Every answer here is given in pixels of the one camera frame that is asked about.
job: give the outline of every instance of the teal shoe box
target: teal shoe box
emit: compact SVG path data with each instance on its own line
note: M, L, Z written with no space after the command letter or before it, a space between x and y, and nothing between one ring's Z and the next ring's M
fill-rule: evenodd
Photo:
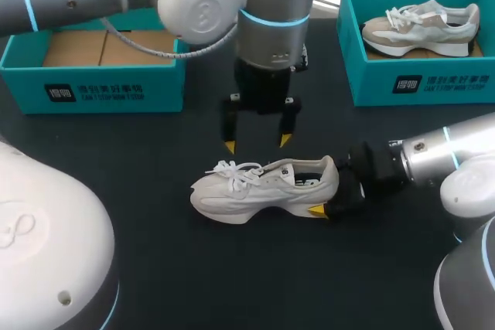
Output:
M163 30L154 9L140 9L109 19L121 31ZM103 25L95 20L10 37L0 61L0 73L24 114L179 112L183 109L186 70L183 60L173 60L170 64L43 66L53 34L68 30L101 30L104 35ZM170 39L172 44L176 53L187 51L187 46L179 40Z
M356 106L495 103L495 0L436 0L448 8L480 7L483 55L369 60L360 25L387 9L428 0L341 0L337 32Z

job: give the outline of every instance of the logo on box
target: logo on box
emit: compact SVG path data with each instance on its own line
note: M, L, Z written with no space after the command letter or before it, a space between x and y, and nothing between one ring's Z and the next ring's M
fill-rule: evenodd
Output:
M46 84L45 90L52 102L76 102L69 84Z
M402 75L395 81L394 94L416 93L419 89L423 76Z

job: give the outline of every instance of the cardboard box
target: cardboard box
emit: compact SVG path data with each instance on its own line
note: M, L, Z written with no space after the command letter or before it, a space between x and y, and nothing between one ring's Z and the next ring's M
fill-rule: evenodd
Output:
M356 106L495 103L495 0L437 0L450 8L476 3L480 32L471 56L415 50L389 59L369 53L360 25L387 9L428 0L342 0L337 32Z
M143 46L184 53L153 9L110 18ZM24 114L178 112L185 61L143 53L104 31L100 21L12 36L0 73Z

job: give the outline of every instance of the shoe sole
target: shoe sole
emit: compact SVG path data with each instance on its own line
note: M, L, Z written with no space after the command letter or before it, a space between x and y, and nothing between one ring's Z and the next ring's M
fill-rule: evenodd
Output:
M363 38L363 40L369 47L371 47L371 49L375 49L386 56L396 58L402 57L413 49L429 49L432 52L438 53L442 56L468 57L474 47L474 39L469 43L463 44L420 43L415 46L382 46L381 44L373 43L365 38Z
M301 216L303 218L319 218L318 216L315 216L311 214L308 210L315 207L322 205L323 203L320 204L315 204L315 205L290 205L287 207L284 206L279 206L280 209L283 209L289 213L291 213L293 216ZM249 213L244 213L244 214L230 214L230 215L225 215L225 214L211 214L207 213L204 210L201 210L199 208L196 208L193 205L194 209L198 211L198 213L203 214L206 218L216 220L217 222L221 223L227 223L227 224L245 224L249 222L249 220L255 216L258 212L262 211L262 209L255 210L253 212Z

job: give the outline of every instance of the white sneaker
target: white sneaker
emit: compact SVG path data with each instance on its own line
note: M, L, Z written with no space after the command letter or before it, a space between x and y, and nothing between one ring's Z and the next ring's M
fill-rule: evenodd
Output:
M265 167L219 162L207 174L193 184L191 203L204 216L230 224L246 223L269 206L314 218L308 209L333 198L339 186L339 172L329 156L317 161L286 159Z
M468 56L480 27L480 8L446 8L435 0L386 11L364 25L363 41L375 51L400 57L416 48L443 56Z

